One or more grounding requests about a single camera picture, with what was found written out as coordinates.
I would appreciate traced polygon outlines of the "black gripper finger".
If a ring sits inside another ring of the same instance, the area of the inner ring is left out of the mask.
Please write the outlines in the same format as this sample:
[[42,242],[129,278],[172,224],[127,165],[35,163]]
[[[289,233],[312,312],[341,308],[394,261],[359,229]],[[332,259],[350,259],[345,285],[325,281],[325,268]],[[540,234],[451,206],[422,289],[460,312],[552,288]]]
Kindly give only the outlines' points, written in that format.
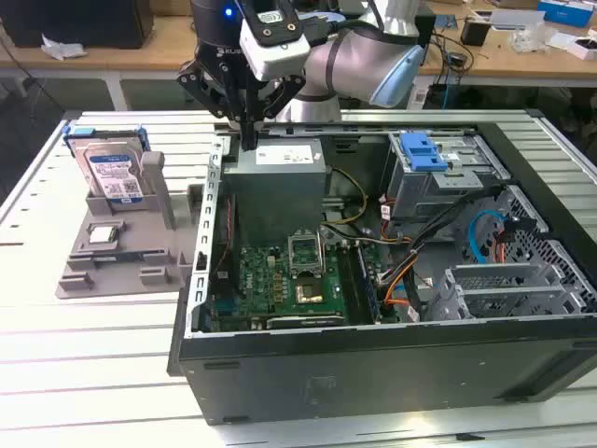
[[305,76],[290,75],[277,81],[249,78],[249,148],[255,149],[258,128],[264,119],[274,119],[305,85]]
[[228,62],[216,62],[210,74],[197,60],[184,63],[177,83],[216,118],[226,118],[240,135],[242,149],[248,149],[248,119],[241,89]]

